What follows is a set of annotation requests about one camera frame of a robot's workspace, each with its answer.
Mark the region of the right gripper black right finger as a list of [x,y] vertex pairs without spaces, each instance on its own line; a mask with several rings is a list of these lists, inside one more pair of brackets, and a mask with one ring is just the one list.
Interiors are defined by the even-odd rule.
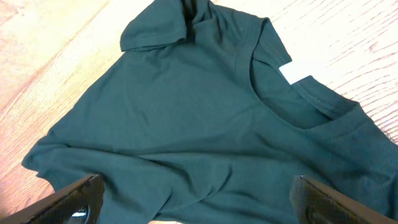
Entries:
[[397,224],[331,187],[296,175],[289,199],[300,224]]

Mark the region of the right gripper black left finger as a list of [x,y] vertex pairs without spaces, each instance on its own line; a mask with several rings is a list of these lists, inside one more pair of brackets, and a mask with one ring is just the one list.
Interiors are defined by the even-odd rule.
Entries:
[[103,195],[102,176],[90,174],[6,217],[1,224],[96,224]]

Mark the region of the black t-shirt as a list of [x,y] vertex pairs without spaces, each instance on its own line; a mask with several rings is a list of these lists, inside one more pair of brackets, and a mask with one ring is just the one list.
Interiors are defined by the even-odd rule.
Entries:
[[121,50],[22,162],[55,190],[101,174],[100,223],[297,223],[296,175],[397,218],[397,146],[359,103],[289,84],[270,20],[158,0]]

